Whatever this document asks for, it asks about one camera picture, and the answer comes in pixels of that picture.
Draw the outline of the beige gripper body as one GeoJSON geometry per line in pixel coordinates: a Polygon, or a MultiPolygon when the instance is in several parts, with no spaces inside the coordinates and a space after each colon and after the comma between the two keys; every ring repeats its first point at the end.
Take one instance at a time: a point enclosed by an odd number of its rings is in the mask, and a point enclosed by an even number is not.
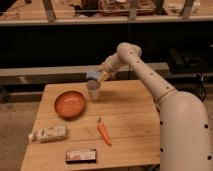
{"type": "Polygon", "coordinates": [[[100,70],[109,74],[115,74],[121,68],[121,61],[119,57],[114,54],[109,56],[101,65],[100,70]]]}

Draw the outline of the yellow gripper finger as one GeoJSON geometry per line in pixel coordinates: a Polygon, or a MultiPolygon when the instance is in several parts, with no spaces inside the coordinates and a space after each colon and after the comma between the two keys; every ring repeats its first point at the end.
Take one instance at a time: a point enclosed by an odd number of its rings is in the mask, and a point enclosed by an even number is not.
{"type": "Polygon", "coordinates": [[[98,78],[98,81],[99,82],[104,82],[104,81],[106,81],[109,78],[110,78],[110,74],[107,73],[106,71],[102,71],[101,74],[100,74],[100,77],[98,78]]]}

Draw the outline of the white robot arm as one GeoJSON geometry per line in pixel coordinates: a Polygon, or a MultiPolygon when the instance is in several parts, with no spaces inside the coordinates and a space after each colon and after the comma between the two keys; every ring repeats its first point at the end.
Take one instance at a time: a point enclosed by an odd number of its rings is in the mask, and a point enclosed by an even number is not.
{"type": "Polygon", "coordinates": [[[160,114],[160,171],[213,171],[208,113],[194,94],[177,90],[144,63],[142,50],[120,43],[101,65],[100,80],[107,80],[127,64],[152,95],[160,114]]]}

